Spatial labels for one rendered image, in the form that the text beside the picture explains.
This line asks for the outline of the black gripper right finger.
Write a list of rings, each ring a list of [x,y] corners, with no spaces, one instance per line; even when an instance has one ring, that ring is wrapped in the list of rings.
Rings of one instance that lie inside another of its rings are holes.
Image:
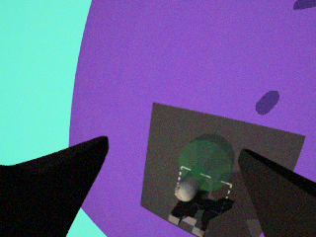
[[[238,167],[265,237],[316,237],[316,182],[249,149]]]

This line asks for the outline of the green glass bottle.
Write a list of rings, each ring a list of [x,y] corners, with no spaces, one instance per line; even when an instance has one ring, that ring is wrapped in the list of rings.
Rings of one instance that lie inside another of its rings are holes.
[[[177,198],[190,201],[198,190],[221,189],[232,175],[234,151],[224,137],[216,133],[198,135],[179,154],[183,179],[175,189]]]

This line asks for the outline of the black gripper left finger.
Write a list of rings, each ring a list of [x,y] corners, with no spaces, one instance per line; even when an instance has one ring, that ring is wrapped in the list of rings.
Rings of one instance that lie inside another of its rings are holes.
[[[110,150],[107,135],[0,165],[0,222],[12,237],[67,237]]]

